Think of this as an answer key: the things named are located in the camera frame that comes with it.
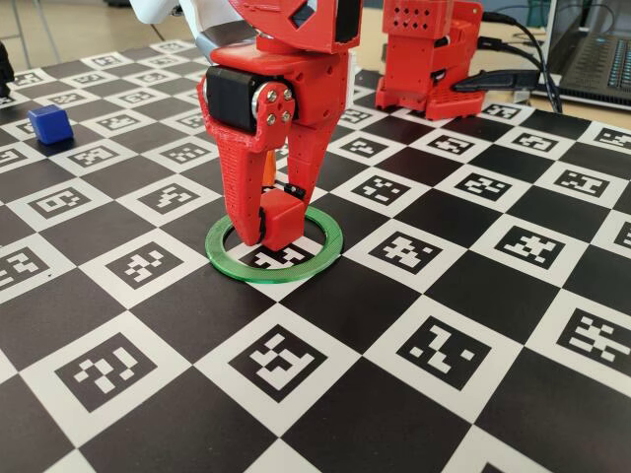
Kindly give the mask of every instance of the checkerboard mat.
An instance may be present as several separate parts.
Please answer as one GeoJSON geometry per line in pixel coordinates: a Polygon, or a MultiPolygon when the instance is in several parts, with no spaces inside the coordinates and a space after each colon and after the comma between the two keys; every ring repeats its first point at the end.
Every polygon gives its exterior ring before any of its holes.
{"type": "MultiPolygon", "coordinates": [[[[631,471],[631,132],[378,111],[361,72],[313,202],[341,257],[249,285],[204,254],[206,67],[169,41],[19,73],[0,104],[0,471],[631,471]],[[37,141],[48,103],[74,142],[37,141]]],[[[322,243],[229,238],[264,268],[322,243]]]]}

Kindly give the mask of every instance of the laptop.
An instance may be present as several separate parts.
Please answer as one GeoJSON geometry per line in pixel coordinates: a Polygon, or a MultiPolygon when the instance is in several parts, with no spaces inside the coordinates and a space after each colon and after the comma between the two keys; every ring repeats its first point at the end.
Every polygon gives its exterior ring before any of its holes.
{"type": "MultiPolygon", "coordinates": [[[[617,1],[621,5],[627,2],[617,1]]],[[[561,97],[631,109],[631,35],[599,33],[600,28],[592,31],[590,25],[595,22],[588,19],[603,19],[605,29],[611,29],[616,19],[604,8],[579,3],[581,0],[552,0],[550,5],[543,53],[561,97]]],[[[616,12],[615,3],[609,0],[606,5],[616,12]]]]}

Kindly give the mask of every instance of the black cable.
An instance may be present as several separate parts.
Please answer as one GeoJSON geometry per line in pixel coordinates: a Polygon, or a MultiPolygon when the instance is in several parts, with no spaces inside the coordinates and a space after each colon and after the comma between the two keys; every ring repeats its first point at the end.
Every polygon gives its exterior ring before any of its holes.
{"type": "Polygon", "coordinates": [[[530,41],[532,41],[532,43],[535,45],[537,53],[539,55],[539,59],[541,61],[541,74],[543,74],[543,83],[545,84],[545,90],[548,94],[548,99],[550,100],[552,109],[556,113],[563,113],[563,103],[561,102],[559,90],[556,87],[556,84],[554,83],[552,76],[548,72],[547,63],[545,61],[545,57],[543,56],[543,51],[541,50],[541,46],[537,42],[534,35],[530,32],[530,30],[526,28],[524,25],[522,25],[520,22],[515,20],[513,17],[504,15],[501,13],[497,13],[497,12],[484,12],[484,14],[482,15],[482,21],[490,22],[490,23],[502,23],[504,25],[517,27],[520,30],[522,30],[524,34],[528,36],[530,41]]]}
{"type": "MultiPolygon", "coordinates": [[[[509,5],[507,7],[502,7],[502,8],[498,8],[497,10],[494,10],[493,13],[500,13],[503,12],[505,10],[516,10],[516,9],[523,9],[523,8],[533,8],[533,7],[541,7],[543,5],[547,5],[547,3],[535,3],[534,5],[509,5]]],[[[608,5],[605,5],[603,3],[594,3],[592,5],[586,6],[586,5],[582,5],[580,3],[573,3],[570,5],[566,5],[565,7],[563,7],[561,10],[559,10],[559,12],[562,12],[563,10],[567,10],[568,8],[573,8],[573,7],[581,7],[583,10],[589,10],[591,7],[601,7],[604,8],[609,15],[611,16],[611,24],[609,25],[609,28],[607,28],[606,30],[602,31],[601,33],[609,33],[614,25],[615,25],[615,13],[613,12],[613,10],[611,9],[611,7],[609,7],[608,5]]]]}
{"type": "Polygon", "coordinates": [[[166,41],[165,37],[160,34],[160,32],[158,31],[158,29],[156,28],[155,25],[152,24],[151,28],[154,29],[154,32],[156,32],[156,34],[158,35],[158,38],[160,39],[160,41],[166,41]]]}

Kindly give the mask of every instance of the plastic ring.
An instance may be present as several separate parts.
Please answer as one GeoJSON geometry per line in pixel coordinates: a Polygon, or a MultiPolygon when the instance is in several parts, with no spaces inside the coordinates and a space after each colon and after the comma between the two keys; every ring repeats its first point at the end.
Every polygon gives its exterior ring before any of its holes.
{"type": "Polygon", "coordinates": [[[206,236],[206,254],[212,265],[233,279],[259,284],[279,284],[309,278],[330,266],[342,252],[342,230],[328,214],[308,207],[305,217],[324,232],[326,241],[319,253],[309,261],[289,268],[262,269],[246,266],[230,257],[224,240],[233,228],[230,217],[225,216],[213,225],[206,236]]]}

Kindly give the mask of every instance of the blue cube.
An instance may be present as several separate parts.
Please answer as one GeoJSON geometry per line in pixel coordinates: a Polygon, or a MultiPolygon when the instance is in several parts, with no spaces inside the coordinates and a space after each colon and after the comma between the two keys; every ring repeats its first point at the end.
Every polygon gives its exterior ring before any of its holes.
{"type": "Polygon", "coordinates": [[[29,120],[37,139],[44,145],[52,145],[73,137],[68,114],[57,105],[29,110],[29,120]]]}

